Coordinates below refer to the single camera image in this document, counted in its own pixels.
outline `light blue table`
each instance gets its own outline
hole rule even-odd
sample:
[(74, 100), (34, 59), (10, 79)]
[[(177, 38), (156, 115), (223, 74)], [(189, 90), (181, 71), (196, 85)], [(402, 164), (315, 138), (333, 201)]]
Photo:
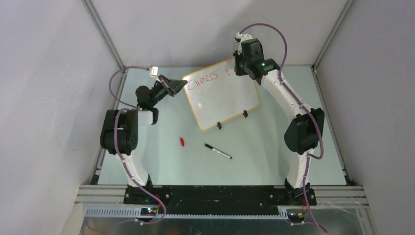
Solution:
[[(201, 68), (159, 68), (170, 79)], [(307, 66), (286, 66), (284, 75), (296, 92), (311, 106), (321, 107), (311, 70)], [(152, 87), (154, 79), (147, 71), (128, 71), (121, 100), (137, 104), (138, 86)], [(283, 135), (289, 124), (281, 107), (263, 88), (258, 87), (261, 104), (248, 113), (222, 124), (222, 130), (201, 131), (194, 119), (185, 92), (167, 96), (156, 107), (156, 125), (140, 127), (135, 156), (140, 159), (155, 185), (283, 185), (289, 170)], [(185, 146), (180, 144), (183, 137)], [(324, 158), (312, 160), (310, 182), (313, 185), (345, 185), (346, 181), (327, 121), (323, 132)], [(225, 158), (204, 144), (233, 156)], [(106, 153), (98, 184), (125, 185), (124, 169), (114, 155)]]

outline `white wall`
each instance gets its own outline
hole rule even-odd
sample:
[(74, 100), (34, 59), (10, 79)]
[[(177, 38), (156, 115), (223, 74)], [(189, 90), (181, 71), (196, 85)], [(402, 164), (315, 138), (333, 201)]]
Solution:
[(318, 68), (349, 172), (381, 234), (414, 234), (415, 4), (356, 1)]
[[(287, 64), (314, 63), (346, 0), (93, 1), (127, 65), (211, 65), (232, 57), (236, 32), (253, 23), (277, 27), (288, 42)], [(279, 35), (249, 29), (266, 58), (281, 63)]]
[(117, 67), (79, 0), (2, 1), (0, 31), (0, 234), (59, 234)]

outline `whiteboard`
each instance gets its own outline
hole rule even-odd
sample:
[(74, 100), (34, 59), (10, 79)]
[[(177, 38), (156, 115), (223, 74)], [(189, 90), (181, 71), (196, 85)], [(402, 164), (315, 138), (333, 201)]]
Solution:
[(184, 91), (201, 130), (207, 130), (259, 105), (258, 91), (248, 75), (236, 76), (234, 58), (183, 77)]

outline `black marker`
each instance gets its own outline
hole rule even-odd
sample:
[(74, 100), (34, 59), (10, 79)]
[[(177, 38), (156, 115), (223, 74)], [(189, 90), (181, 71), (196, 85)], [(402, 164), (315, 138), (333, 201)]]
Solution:
[(216, 149), (216, 148), (214, 148), (214, 147), (210, 146), (210, 145), (209, 145), (209, 144), (207, 144), (207, 143), (205, 143), (205, 146), (206, 146), (206, 147), (208, 147), (208, 148), (210, 148), (211, 150), (213, 150), (213, 151), (215, 151), (215, 152), (219, 153), (219, 154), (222, 154), (223, 156), (225, 156), (225, 157), (227, 157), (227, 158), (229, 158), (229, 159), (232, 159), (232, 156), (230, 156), (229, 154), (226, 154), (226, 153), (224, 153), (224, 152), (220, 151), (219, 149)]

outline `cable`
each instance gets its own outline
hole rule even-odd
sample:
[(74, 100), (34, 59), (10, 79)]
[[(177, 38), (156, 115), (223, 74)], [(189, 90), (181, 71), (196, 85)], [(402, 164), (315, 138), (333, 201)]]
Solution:
[(304, 213), (304, 199), (301, 201), (301, 212)]
[(311, 212), (310, 204), (308, 203), (308, 198), (307, 198), (307, 191), (305, 190), (305, 179), (308, 175), (308, 169), (310, 167), (310, 157), (315, 158), (317, 160), (320, 160), (320, 159), (323, 158), (323, 155), (324, 155), (323, 139), (322, 139), (322, 135), (321, 135), (321, 132), (320, 132), (320, 128), (317, 125), (317, 121), (315, 120), (313, 115), (310, 113), (310, 111), (308, 111), (308, 109), (303, 105), (302, 101), (295, 95), (295, 93), (288, 87), (287, 84), (285, 84), (285, 82), (282, 79), (282, 67), (284, 67), (285, 59), (287, 58), (288, 46), (287, 46), (287, 40), (285, 39), (285, 37), (281, 33), (281, 31), (279, 31), (277, 28), (275, 28), (274, 26), (272, 26), (270, 24), (267, 24), (267, 23), (253, 23), (253, 24), (245, 27), (244, 29), (242, 29), (240, 34), (242, 34), (248, 28), (251, 28), (251, 27), (257, 26), (257, 25), (272, 28), (273, 30), (275, 30), (281, 36), (281, 38), (284, 42), (285, 52), (284, 52), (284, 57), (283, 57), (282, 62), (281, 62), (281, 66), (280, 66), (279, 71), (278, 71), (277, 79), (280, 82), (280, 84), (287, 90), (287, 92), (290, 93), (290, 95), (296, 100), (296, 102), (300, 106), (300, 108), (303, 109), (310, 116), (311, 120), (313, 121), (314, 127), (316, 128), (317, 137), (318, 137), (319, 142), (320, 142), (320, 156), (316, 157), (313, 154), (310, 154), (310, 153), (307, 154), (307, 164), (306, 164), (306, 167), (305, 167), (305, 173), (304, 173), (304, 177), (303, 177), (303, 180), (302, 180), (302, 184), (303, 184), (302, 189), (303, 189), (303, 192), (304, 192), (304, 198), (305, 198), (305, 202), (306, 202), (306, 205), (307, 205), (307, 209), (310, 212), (311, 217), (313, 218), (314, 224), (320, 230), (322, 230), (324, 233), (327, 233), (327, 230), (317, 222), (316, 218), (314, 217), (313, 213)]
[(301, 204), (302, 204), (302, 211), (304, 211), (304, 207), (306, 209), (306, 211), (303, 212), (303, 214), (307, 214), (308, 213), (308, 207), (307, 207), (304, 199), (301, 201)]
[(160, 207), (161, 207), (161, 204), (159, 203), (159, 206), (157, 207), (157, 211), (159, 211)]
[(116, 100), (118, 100), (118, 102), (120, 102), (121, 104), (125, 104), (125, 105), (127, 105), (127, 106), (130, 106), (130, 107), (132, 107), (132, 108), (137, 108), (137, 106), (135, 106), (135, 105), (131, 105), (131, 104), (128, 104), (128, 103), (125, 103), (124, 101), (121, 101), (115, 94), (114, 94), (114, 92), (113, 92), (113, 90), (111, 89), (111, 84), (112, 84), (112, 82), (113, 82), (113, 79), (114, 79), (114, 77), (119, 73), (119, 72), (121, 72), (121, 71), (124, 71), (124, 70), (127, 70), (127, 69), (140, 69), (140, 70), (149, 70), (149, 68), (143, 68), (143, 67), (138, 67), (138, 66), (127, 66), (127, 67), (123, 67), (122, 69), (119, 69), (118, 71), (116, 71), (112, 76), (111, 76), (111, 78), (110, 78), (110, 82), (109, 82), (109, 88), (110, 88), (110, 93), (111, 93), (111, 95), (116, 99)]
[(128, 177), (134, 182), (134, 184), (137, 185), (137, 187), (139, 187), (143, 192), (145, 192), (146, 194), (148, 194), (150, 197), (154, 198), (156, 201), (158, 201), (161, 206), (163, 207), (163, 215), (156, 219), (156, 220), (151, 220), (149, 222), (145, 222), (145, 221), (140, 221), (141, 224), (155, 224), (157, 222), (159, 222), (160, 220), (162, 220), (165, 216), (166, 216), (166, 206), (164, 205), (164, 203), (156, 196), (154, 196), (152, 193), (150, 193), (149, 191), (147, 191), (145, 188), (143, 188), (143, 186), (140, 185), (140, 183), (134, 178), (134, 176), (131, 174), (131, 172), (128, 170), (126, 161), (124, 159), (124, 157), (121, 155), (121, 153), (119, 152), (118, 149), (118, 138), (117, 138), (117, 129), (118, 129), (118, 121), (119, 121), (119, 116), (123, 111), (127, 111), (128, 109), (120, 109), (115, 117), (115, 124), (114, 124), (114, 146), (115, 146), (115, 151), (117, 152), (118, 156), (121, 158), (121, 162), (122, 165), (124, 166), (125, 172), (127, 172)]
[(313, 214), (313, 212), (311, 211), (311, 208), (310, 208), (310, 203), (308, 203), (308, 198), (307, 198), (307, 194), (306, 194), (306, 190), (305, 190), (305, 179), (307, 178), (307, 174), (308, 174), (308, 169), (310, 168), (310, 158), (309, 157), (307, 157), (307, 163), (306, 163), (306, 165), (305, 165), (305, 173), (304, 173), (304, 176), (303, 176), (303, 179), (302, 179), (302, 190), (304, 191), (304, 199), (305, 199), (305, 203), (306, 203), (306, 205), (307, 205), (307, 208), (308, 208), (308, 212), (310, 213), (310, 215), (311, 215), (311, 218), (313, 219), (313, 221), (314, 221), (314, 224), (321, 230), (321, 231), (323, 231), (325, 234), (327, 233), (327, 229), (325, 229), (325, 227), (323, 227), (322, 225), (320, 225), (318, 222), (317, 222), (317, 220), (316, 220), (316, 218), (314, 217), (314, 214)]

